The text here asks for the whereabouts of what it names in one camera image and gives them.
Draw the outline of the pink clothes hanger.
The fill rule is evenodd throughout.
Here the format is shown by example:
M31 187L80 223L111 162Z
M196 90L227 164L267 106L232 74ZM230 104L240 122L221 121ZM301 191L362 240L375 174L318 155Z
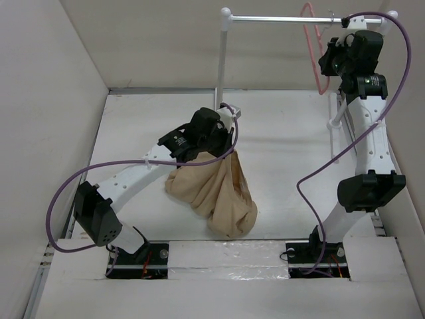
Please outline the pink clothes hanger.
M303 17L303 15L306 11L309 12L309 16L311 18L315 17L313 5L310 2L304 3L304 5L303 5L303 7L300 11L300 17ZM321 39L322 32L319 30L317 25L314 25L313 30L315 32L315 38L316 38L316 41L317 41L319 52L321 54L323 54L324 48L323 48L323 42L322 42L322 39ZM319 73L318 62L315 58L313 43L312 43L312 39L311 39L307 25L303 25L303 31L304 31L305 39L306 39L306 42L307 42L307 48L308 48L308 52L309 52L309 56L310 56L310 61L311 61L311 66L312 66L312 71L313 71L317 91L318 91L319 95L324 95L329 89L330 79L329 79L328 76L326 76L324 85L323 86L321 85L322 75Z

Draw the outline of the beige t shirt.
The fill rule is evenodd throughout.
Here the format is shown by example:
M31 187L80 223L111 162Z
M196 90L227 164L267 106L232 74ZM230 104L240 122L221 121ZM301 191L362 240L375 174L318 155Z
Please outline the beige t shirt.
M165 181L165 191L188 203L220 237L241 238L255 225L258 208L236 151L208 165L173 170Z

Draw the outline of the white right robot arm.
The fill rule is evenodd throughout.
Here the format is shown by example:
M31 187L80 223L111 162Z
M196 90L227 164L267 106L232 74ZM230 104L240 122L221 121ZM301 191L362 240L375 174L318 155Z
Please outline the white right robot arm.
M307 254L322 261L343 241L352 226L365 215L385 206L405 185L392 162L385 120L388 90L386 78L376 73L383 47L380 33L360 30L344 40L333 38L320 58L321 73L339 76L345 104L351 115L358 144L353 177L339 182L337 204L309 236Z

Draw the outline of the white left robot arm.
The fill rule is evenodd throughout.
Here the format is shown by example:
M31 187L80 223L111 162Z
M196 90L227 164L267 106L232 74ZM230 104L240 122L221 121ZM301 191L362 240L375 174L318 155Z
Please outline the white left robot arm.
M211 163L230 154L237 141L240 109L221 103L218 110L200 108L191 121L171 130L140 159L96 185L82 183L76 192L74 218L98 247L111 245L133 263L142 263L149 241L118 219L124 205L148 185L182 166L197 166L202 152Z

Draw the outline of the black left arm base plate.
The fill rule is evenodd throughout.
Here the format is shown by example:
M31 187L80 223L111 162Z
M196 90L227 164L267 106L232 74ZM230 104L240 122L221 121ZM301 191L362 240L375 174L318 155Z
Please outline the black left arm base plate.
M109 259L106 268L108 279L118 280L162 280L168 279L169 242L152 242L147 254L136 261L123 249L108 248Z

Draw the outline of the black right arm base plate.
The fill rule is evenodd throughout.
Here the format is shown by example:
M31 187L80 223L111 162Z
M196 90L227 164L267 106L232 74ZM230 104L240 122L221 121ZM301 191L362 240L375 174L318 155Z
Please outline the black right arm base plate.
M280 259L288 263L290 278L350 278L342 242L323 243L316 226L308 240L287 241Z

